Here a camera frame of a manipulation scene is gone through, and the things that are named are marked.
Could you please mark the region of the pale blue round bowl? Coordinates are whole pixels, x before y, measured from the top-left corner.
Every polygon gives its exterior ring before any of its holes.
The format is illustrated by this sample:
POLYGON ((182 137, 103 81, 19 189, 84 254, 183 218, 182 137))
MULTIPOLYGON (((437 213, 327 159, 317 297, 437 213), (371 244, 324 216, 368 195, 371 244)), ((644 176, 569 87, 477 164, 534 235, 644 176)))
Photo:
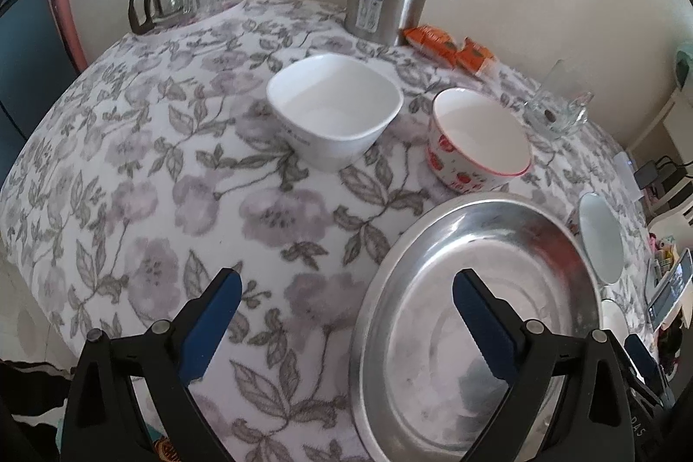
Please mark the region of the pale blue round bowl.
POLYGON ((620 224, 599 194, 584 194, 577 207, 579 239, 594 273, 606 285, 617 283, 625 265, 620 224))

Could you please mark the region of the strawberry pattern round bowl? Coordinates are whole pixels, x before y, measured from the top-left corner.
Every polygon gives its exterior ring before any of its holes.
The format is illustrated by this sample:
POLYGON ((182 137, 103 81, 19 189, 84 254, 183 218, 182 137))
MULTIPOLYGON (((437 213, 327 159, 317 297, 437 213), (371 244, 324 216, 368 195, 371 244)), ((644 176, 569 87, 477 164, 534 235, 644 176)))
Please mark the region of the strawberry pattern round bowl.
POLYGON ((459 194, 501 187, 532 164, 517 118, 499 102, 463 88, 444 90, 432 101, 425 156, 434 175, 459 194))

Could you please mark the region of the white square bowl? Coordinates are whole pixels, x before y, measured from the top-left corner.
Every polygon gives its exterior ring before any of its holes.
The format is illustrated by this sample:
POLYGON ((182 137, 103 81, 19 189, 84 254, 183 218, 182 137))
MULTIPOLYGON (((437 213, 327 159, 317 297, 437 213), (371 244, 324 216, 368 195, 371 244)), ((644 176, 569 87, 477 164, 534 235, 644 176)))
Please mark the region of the white square bowl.
POLYGON ((304 58, 267 84, 267 101, 283 139, 324 172, 353 164, 402 109, 401 88, 345 55, 304 58))

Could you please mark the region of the blue box on shelf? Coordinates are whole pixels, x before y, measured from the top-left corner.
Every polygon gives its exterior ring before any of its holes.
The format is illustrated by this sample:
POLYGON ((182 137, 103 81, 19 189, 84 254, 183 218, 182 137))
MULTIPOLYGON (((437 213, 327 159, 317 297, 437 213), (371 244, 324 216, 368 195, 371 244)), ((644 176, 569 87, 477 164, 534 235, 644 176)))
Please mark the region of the blue box on shelf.
POLYGON ((683 295, 692 286, 692 256, 683 250, 670 271, 655 287, 653 297, 647 301, 647 313, 652 330, 658 332, 670 326, 680 311, 683 295))

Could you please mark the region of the white shelf unit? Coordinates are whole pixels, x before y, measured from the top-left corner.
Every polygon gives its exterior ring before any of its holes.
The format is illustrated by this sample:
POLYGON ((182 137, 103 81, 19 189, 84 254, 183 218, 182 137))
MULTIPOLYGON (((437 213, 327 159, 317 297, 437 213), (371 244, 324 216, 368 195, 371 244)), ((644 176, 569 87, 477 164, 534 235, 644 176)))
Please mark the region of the white shelf unit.
POLYGON ((642 190, 652 218, 692 194, 692 88, 675 88, 663 108, 628 143, 634 168, 654 164, 655 179, 642 190))

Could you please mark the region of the floral grey tablecloth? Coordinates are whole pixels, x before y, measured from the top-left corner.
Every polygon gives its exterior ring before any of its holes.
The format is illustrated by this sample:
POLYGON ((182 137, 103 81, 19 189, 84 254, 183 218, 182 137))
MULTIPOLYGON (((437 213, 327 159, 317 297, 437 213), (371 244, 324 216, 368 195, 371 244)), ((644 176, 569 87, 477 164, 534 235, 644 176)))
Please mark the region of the floral grey tablecloth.
MULTIPOLYGON (((416 220, 457 198, 426 162, 432 101, 463 88, 520 117, 532 78, 445 69, 410 47, 358 40, 333 5, 247 0, 190 29, 126 35, 66 90, 1 189, 1 252, 62 342, 94 328, 140 334, 177 315, 216 273, 241 275, 240 307, 196 402, 240 461, 374 461, 351 412, 353 329, 366 290, 416 220), (304 58, 345 55, 397 84, 393 122, 353 164, 313 168, 283 139, 267 84, 304 58)), ((645 215, 618 176, 618 144, 595 124, 531 134, 526 174, 498 188, 564 220, 599 194, 620 224, 615 284, 594 273, 645 346, 651 262, 645 215)))

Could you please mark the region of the glass ashtray dish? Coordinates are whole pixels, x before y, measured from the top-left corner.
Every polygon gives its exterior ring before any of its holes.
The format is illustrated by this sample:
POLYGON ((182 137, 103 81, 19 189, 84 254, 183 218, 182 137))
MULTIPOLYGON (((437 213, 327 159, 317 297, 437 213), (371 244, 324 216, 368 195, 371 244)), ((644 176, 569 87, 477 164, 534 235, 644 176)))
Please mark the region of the glass ashtray dish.
POLYGON ((554 141, 575 134, 587 121, 587 107, 570 103, 567 106, 548 106, 528 103, 524 117, 540 136, 554 141))

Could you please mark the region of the clear glass mug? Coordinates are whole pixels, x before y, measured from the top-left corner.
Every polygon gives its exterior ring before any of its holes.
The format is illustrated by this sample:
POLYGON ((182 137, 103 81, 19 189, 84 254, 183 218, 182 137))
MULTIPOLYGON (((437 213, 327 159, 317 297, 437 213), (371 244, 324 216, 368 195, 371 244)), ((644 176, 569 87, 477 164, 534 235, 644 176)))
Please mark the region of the clear glass mug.
POLYGON ((574 69, 564 60, 558 60, 541 82, 531 103, 541 103, 545 107, 564 107, 570 103, 584 104, 589 116, 589 104, 593 98, 594 92, 581 81, 574 69))

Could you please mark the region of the orange snack packet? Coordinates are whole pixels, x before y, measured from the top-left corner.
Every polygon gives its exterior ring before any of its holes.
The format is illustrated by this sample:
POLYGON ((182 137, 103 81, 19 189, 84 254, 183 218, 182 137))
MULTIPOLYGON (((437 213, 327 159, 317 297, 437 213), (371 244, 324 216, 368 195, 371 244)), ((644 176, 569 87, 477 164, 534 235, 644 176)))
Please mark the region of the orange snack packet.
POLYGON ((439 66, 455 68, 458 47, 444 30, 429 25, 403 30, 405 41, 439 66))
POLYGON ((491 75, 497 68, 495 54, 471 38, 466 38, 460 46, 456 62, 460 68, 475 76, 491 75))

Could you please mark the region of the pink foam tube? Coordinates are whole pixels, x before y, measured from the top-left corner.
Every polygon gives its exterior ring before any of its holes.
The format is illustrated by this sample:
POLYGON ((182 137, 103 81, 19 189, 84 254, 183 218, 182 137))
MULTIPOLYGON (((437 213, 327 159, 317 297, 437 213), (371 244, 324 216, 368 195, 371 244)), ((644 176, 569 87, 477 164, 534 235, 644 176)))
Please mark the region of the pink foam tube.
POLYGON ((84 48, 81 46, 78 30, 71 13, 71 2, 69 0, 49 0, 53 13, 53 18, 58 27, 63 46, 71 59, 71 63, 79 73, 83 73, 88 62, 84 55, 84 48))

